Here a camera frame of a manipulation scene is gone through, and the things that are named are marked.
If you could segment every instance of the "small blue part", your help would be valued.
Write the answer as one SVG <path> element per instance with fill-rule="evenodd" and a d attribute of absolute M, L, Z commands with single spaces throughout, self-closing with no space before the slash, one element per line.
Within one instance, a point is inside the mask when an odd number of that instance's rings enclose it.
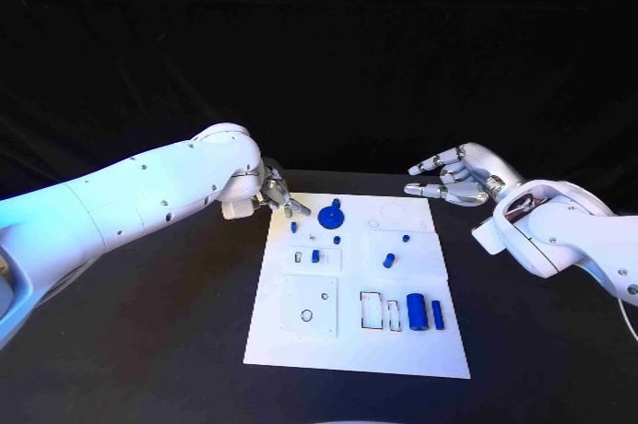
<path fill-rule="evenodd" d="M 325 207 L 319 211 L 319 224 L 327 229 L 337 229 L 343 224 L 345 220 L 343 209 L 340 208 L 343 206 L 343 202 L 340 201 L 340 198 L 335 198 L 332 201 L 332 206 Z"/>
<path fill-rule="evenodd" d="M 389 253 L 389 256 L 386 257 L 386 261 L 383 262 L 383 266 L 390 269 L 393 267 L 395 262 L 395 254 Z"/>
<path fill-rule="evenodd" d="M 442 314 L 442 303 L 439 301 L 432 302 L 432 314 L 435 315 L 436 330 L 444 330 L 445 324 L 444 324 L 444 314 Z"/>
<path fill-rule="evenodd" d="M 409 295 L 409 318 L 412 330 L 429 330 L 429 313 L 426 312 L 426 297 L 420 293 Z"/>

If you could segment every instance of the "black table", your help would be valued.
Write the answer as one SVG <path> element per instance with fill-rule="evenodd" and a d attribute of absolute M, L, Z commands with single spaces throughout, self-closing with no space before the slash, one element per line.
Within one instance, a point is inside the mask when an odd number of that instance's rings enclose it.
<path fill-rule="evenodd" d="M 298 192 L 402 196 L 412 178 L 289 171 L 288 180 Z M 543 280 L 483 250 L 471 229 L 491 207 L 432 202 L 472 380 L 244 365 L 270 211 L 224 221 L 216 204 L 109 253 L 35 311 L 0 352 L 0 421 L 636 416 L 638 346 L 617 301 L 579 269 Z"/>

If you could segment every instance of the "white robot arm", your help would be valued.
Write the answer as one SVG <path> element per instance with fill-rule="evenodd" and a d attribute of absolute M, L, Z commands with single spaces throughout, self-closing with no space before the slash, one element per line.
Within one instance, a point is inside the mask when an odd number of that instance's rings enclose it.
<path fill-rule="evenodd" d="M 494 198 L 496 212 L 474 229 L 488 253 L 504 249 L 523 267 L 548 278 L 582 267 L 608 292 L 638 305 L 638 217 L 620 217 L 601 200 L 568 182 L 526 182 L 483 145 L 468 143 L 410 169 L 444 166 L 444 185 L 412 183 L 406 193 L 478 206 Z"/>
<path fill-rule="evenodd" d="M 103 253 L 223 202 L 226 218 L 260 206 L 311 210 L 292 198 L 247 130 L 216 124 L 192 140 L 0 201 L 0 348 L 37 305 Z"/>

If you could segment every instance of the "black backdrop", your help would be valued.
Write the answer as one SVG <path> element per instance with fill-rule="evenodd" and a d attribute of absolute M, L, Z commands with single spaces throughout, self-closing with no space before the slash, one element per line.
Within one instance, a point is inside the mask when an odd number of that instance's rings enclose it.
<path fill-rule="evenodd" d="M 637 209 L 623 0 L 0 1 L 0 196 L 231 121 L 286 168 L 477 141 Z"/>

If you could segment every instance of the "white cable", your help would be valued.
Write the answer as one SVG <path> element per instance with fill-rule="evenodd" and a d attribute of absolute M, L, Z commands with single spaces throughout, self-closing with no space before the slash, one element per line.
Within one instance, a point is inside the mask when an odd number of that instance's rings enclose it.
<path fill-rule="evenodd" d="M 618 299 L 618 305 L 621 306 L 621 312 L 623 312 L 623 317 L 625 318 L 625 323 L 628 324 L 628 328 L 631 331 L 631 334 L 634 335 L 636 340 L 638 341 L 638 335 L 636 334 L 636 330 L 631 327 L 631 322 L 630 322 L 630 318 L 628 318 L 628 313 L 625 312 L 625 306 L 623 304 L 623 300 Z"/>

